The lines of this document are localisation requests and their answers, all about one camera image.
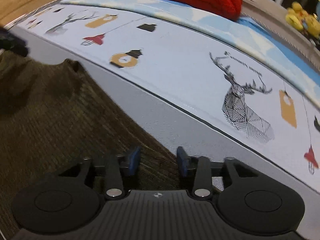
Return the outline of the olive green corduroy pants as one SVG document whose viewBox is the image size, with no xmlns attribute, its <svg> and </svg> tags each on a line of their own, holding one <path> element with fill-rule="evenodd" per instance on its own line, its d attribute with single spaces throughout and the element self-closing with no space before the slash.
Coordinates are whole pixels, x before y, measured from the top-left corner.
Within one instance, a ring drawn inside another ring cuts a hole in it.
<svg viewBox="0 0 320 240">
<path fill-rule="evenodd" d="M 11 202 L 22 188 L 80 158 L 140 146 L 140 187 L 175 190 L 175 157 L 66 59 L 48 65 L 1 54 L 1 239 L 18 231 Z"/>
</svg>

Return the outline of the grey and patterned bed sheet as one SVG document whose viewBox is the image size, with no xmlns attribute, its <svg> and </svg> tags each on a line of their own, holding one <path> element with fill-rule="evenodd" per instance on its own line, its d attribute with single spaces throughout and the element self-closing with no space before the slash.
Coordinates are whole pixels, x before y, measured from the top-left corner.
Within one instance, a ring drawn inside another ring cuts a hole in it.
<svg viewBox="0 0 320 240">
<path fill-rule="evenodd" d="M 109 94 L 112 73 L 319 190 L 319 106 L 239 49 L 141 13 L 61 2 L 9 29 L 101 67 Z"/>
</svg>

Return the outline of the light blue cloud blanket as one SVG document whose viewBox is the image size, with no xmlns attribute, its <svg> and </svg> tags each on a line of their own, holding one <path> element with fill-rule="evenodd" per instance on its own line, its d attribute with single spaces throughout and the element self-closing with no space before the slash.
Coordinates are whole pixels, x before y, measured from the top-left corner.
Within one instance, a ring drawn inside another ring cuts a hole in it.
<svg viewBox="0 0 320 240">
<path fill-rule="evenodd" d="M 211 12 L 166 0 L 62 0 L 61 3 L 137 12 L 199 31 L 267 65 L 319 106 L 319 74 L 311 63 L 280 36 L 249 17 L 233 22 Z"/>
</svg>

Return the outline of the yellow plush toy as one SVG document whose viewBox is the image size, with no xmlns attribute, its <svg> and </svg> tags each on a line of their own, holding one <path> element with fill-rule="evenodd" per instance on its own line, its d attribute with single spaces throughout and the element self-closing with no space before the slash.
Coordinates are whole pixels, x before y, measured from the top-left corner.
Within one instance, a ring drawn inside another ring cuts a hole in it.
<svg viewBox="0 0 320 240">
<path fill-rule="evenodd" d="M 285 21 L 298 32 L 319 39 L 319 22 L 309 14 L 298 2 L 293 2 L 287 9 Z"/>
</svg>

